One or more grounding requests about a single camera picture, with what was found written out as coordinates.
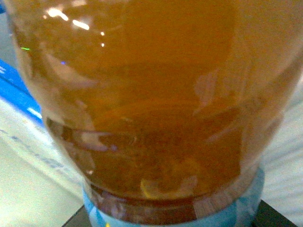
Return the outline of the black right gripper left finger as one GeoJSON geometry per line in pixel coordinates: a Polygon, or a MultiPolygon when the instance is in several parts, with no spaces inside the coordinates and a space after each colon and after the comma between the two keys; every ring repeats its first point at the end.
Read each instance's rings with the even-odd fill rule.
{"type": "Polygon", "coordinates": [[[85,227],[86,210],[82,205],[63,225],[62,227],[85,227]]]}

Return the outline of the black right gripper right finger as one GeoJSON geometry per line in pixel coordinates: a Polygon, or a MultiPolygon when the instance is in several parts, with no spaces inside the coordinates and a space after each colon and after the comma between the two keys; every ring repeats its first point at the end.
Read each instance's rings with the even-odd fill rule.
{"type": "Polygon", "coordinates": [[[265,201],[261,200],[256,216],[252,222],[253,227],[297,227],[292,221],[280,214],[265,201]]]}

